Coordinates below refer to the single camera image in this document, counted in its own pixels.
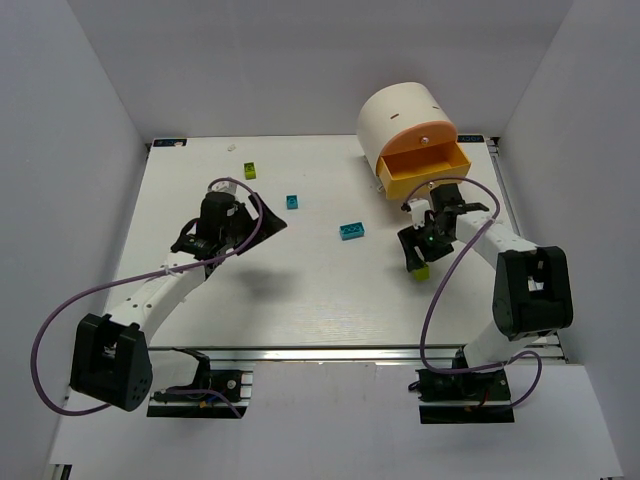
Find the long lime lego brick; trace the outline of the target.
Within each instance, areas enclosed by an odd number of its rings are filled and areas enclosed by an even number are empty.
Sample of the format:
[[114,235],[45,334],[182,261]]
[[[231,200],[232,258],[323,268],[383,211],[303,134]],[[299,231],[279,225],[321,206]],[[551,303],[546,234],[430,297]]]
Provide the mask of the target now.
[[420,268],[414,269],[411,275],[417,282],[424,282],[430,278],[430,268],[428,265],[423,265]]

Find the yellow drawer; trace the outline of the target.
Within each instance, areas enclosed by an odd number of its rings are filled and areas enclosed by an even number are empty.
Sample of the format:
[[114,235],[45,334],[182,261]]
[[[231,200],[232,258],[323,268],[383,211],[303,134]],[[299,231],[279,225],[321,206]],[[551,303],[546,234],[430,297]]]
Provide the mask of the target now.
[[471,161],[456,142],[383,155],[376,166],[386,198],[404,199],[419,184],[466,177]]

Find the lime square lego brick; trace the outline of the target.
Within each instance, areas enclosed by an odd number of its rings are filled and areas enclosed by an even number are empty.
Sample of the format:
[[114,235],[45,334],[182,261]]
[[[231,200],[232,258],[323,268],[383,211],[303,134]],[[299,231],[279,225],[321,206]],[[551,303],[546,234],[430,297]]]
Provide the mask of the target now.
[[243,165],[244,176],[246,180],[254,180],[257,178],[256,167],[254,162],[247,162]]

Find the orange drawer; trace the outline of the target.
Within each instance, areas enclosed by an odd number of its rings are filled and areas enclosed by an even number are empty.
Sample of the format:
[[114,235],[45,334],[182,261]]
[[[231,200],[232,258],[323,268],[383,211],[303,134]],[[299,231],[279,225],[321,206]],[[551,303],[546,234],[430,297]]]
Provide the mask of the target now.
[[[448,121],[432,121],[406,128],[391,137],[382,148],[380,155],[388,156],[421,148],[451,143],[457,140],[457,129]],[[423,137],[429,138],[429,143],[421,143]]]

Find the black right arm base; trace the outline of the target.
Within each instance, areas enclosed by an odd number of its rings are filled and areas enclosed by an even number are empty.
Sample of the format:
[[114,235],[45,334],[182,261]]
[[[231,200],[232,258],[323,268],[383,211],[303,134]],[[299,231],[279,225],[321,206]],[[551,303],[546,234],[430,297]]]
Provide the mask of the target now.
[[419,399],[423,425],[507,424],[515,420],[504,369],[464,374],[416,371],[407,387]]

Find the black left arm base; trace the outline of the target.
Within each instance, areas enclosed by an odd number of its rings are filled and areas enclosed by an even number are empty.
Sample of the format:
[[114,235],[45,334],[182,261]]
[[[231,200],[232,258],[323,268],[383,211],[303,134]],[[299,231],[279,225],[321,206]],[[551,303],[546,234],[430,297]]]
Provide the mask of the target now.
[[171,348],[154,353],[149,418],[233,419],[244,417],[252,396],[253,368],[217,360],[205,351]]

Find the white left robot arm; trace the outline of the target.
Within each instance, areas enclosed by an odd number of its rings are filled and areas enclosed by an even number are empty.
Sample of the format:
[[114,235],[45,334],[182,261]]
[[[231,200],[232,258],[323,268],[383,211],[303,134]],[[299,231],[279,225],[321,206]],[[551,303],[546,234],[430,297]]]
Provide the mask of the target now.
[[76,329],[70,387],[108,405],[135,410],[153,380],[148,345],[179,303],[212,275],[228,253],[242,253],[287,228],[261,197],[249,196],[254,218],[231,193],[209,192],[200,215],[170,247],[162,272],[102,316]]

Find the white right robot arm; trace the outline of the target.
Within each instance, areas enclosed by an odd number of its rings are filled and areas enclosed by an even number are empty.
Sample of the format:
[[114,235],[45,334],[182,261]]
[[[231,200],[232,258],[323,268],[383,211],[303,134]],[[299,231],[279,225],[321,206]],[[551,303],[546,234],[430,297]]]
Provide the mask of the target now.
[[457,178],[444,177],[427,198],[410,192],[401,208],[411,226],[399,231],[406,269],[417,278],[431,263],[462,248],[433,294],[425,326],[453,273],[469,252],[478,254],[494,271],[492,320],[464,345],[446,372],[465,375],[499,370],[525,356],[525,347],[553,335],[573,321],[570,277],[565,252],[539,246],[499,221],[501,206],[487,207],[463,199]]

